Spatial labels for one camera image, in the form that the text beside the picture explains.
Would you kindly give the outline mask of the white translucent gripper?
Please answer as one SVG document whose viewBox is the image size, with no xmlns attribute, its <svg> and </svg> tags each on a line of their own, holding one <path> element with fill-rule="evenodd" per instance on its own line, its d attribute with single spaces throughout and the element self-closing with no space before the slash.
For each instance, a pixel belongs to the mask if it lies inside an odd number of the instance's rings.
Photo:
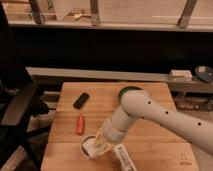
<svg viewBox="0 0 213 171">
<path fill-rule="evenodd" d="M 96 133 L 94 141 L 92 143 L 92 156 L 102 156 L 103 154 L 111 150 L 113 147 L 114 144 L 109 142 L 107 138 L 103 135 L 103 132 L 99 130 Z"/>
</svg>

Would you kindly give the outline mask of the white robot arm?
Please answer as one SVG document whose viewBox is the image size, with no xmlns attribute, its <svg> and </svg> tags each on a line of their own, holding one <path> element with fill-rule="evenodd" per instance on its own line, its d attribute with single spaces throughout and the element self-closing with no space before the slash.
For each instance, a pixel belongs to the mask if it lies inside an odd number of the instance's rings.
<svg viewBox="0 0 213 171">
<path fill-rule="evenodd" d="M 169 110 L 144 89 L 126 87 L 119 92 L 119 107 L 103 122 L 92 147 L 100 156 L 119 144 L 139 119 L 155 122 L 186 141 L 213 155 L 213 124 L 205 120 Z"/>
</svg>

